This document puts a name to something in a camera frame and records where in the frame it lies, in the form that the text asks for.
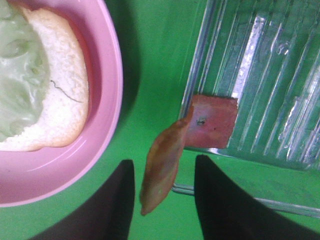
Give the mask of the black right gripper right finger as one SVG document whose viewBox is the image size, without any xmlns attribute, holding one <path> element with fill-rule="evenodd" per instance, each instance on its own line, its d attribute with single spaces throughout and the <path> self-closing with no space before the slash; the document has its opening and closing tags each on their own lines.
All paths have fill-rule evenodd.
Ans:
<svg viewBox="0 0 320 240">
<path fill-rule="evenodd" d="M 255 200 L 203 154 L 195 159 L 194 199 L 205 240 L 320 238 Z"/>
</svg>

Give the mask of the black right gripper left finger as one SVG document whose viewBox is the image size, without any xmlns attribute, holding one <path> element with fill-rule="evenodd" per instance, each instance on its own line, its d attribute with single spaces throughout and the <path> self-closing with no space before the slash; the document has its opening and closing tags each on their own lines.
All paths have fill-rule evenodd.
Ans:
<svg viewBox="0 0 320 240">
<path fill-rule="evenodd" d="M 135 194 L 134 163 L 125 159 L 85 203 L 33 239 L 126 240 Z"/>
</svg>

